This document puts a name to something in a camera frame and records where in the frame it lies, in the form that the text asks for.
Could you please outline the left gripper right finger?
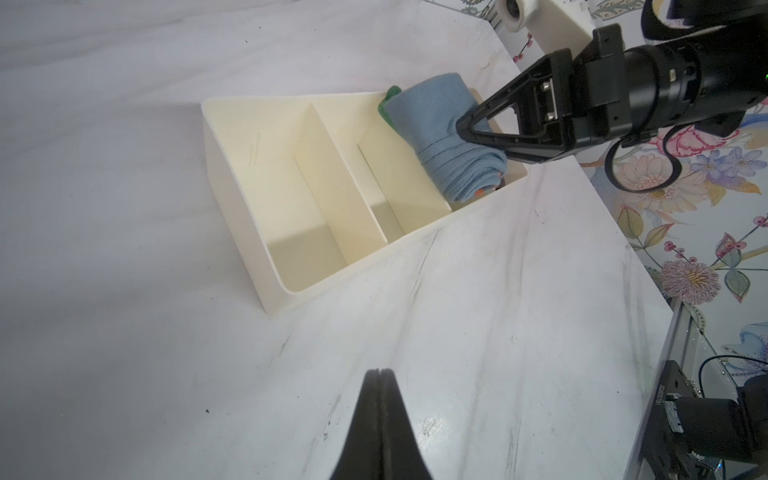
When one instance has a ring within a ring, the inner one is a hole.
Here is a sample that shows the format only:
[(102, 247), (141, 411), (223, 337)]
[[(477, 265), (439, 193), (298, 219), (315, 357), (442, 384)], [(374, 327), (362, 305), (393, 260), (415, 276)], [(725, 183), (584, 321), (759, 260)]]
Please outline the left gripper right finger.
[(379, 430), (381, 479), (432, 479), (390, 369), (381, 370), (379, 375)]

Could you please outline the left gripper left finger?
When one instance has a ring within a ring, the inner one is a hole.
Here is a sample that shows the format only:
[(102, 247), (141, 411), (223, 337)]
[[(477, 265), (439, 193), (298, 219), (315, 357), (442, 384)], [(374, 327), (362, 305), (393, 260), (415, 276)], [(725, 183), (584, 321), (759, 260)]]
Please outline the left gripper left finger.
[(366, 372), (333, 480), (380, 478), (380, 371)]

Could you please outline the blue orange green sock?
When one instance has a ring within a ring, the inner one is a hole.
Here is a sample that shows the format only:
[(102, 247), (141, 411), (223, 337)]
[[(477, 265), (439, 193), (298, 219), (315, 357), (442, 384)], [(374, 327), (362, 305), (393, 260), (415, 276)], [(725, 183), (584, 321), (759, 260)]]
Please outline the blue orange green sock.
[(408, 89), (393, 85), (378, 106), (380, 116), (413, 149), (449, 202), (467, 202), (492, 191), (507, 174), (502, 151), (458, 134), (458, 120), (477, 106), (457, 73), (441, 74)]

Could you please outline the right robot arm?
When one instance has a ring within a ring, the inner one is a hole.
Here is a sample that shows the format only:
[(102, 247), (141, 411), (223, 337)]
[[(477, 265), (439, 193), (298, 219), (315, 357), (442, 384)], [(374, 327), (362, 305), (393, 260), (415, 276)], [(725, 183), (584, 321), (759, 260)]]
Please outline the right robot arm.
[(528, 28), (543, 56), (456, 124), (512, 160), (636, 145), (679, 125), (727, 136), (767, 95), (763, 1), (672, 1), (665, 18), (646, 5), (633, 48), (619, 25), (596, 27), (563, 1), (542, 3)]

